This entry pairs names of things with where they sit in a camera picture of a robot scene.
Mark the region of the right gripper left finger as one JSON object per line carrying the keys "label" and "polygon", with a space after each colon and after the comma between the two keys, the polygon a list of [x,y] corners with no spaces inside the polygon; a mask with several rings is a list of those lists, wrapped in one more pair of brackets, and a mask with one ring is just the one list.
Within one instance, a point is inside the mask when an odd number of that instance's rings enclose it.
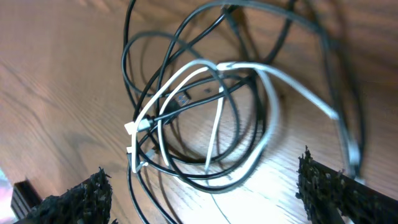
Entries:
{"label": "right gripper left finger", "polygon": [[61,195],[42,199],[25,218],[18,223],[89,224],[109,223],[112,204],[110,176],[104,169],[90,175],[82,183]]}

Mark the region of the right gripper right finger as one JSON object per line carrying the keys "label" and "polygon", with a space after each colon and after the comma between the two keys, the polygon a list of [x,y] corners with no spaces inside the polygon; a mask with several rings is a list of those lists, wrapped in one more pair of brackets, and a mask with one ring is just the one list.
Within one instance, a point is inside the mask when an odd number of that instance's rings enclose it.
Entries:
{"label": "right gripper right finger", "polygon": [[298,158],[298,192],[312,223],[397,224],[397,200],[317,162],[308,149]]}

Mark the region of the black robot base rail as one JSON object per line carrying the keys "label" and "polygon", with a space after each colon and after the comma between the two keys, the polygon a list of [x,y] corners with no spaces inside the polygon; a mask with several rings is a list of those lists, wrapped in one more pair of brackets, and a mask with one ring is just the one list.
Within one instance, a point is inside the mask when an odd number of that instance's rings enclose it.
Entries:
{"label": "black robot base rail", "polygon": [[29,180],[26,179],[13,185],[11,209],[18,220],[25,218],[41,202],[42,198]]}

